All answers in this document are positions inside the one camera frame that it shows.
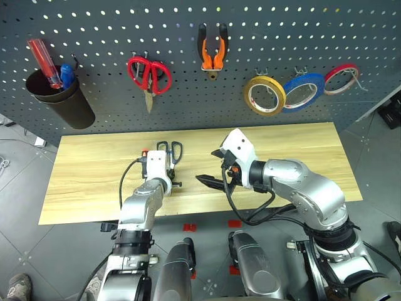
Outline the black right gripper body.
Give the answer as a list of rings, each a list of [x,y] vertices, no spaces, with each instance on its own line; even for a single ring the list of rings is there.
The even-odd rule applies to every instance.
[[[236,186],[242,186],[242,171],[236,159],[229,150],[223,155],[221,167],[224,192],[233,192]]]

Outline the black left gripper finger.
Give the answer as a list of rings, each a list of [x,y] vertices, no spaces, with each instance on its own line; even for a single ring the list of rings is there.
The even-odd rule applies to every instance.
[[[172,187],[182,187],[182,183],[181,182],[175,182],[175,164],[171,163],[170,167],[167,169],[167,176],[169,177],[169,179],[172,182]]]

